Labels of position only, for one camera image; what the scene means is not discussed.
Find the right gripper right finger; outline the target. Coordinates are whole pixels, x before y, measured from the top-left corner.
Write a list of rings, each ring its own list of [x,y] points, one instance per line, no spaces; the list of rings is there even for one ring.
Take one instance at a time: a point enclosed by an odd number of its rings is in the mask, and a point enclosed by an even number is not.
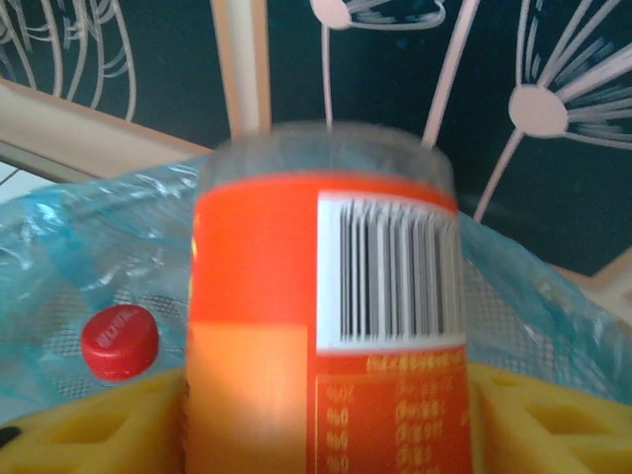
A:
[[[486,364],[468,366],[476,473],[631,471],[631,407]]]

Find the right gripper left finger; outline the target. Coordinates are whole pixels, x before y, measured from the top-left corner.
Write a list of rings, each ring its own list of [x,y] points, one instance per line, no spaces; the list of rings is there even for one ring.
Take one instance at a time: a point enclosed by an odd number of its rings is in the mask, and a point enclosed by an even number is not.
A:
[[[3,473],[181,473],[180,369],[1,426]]]

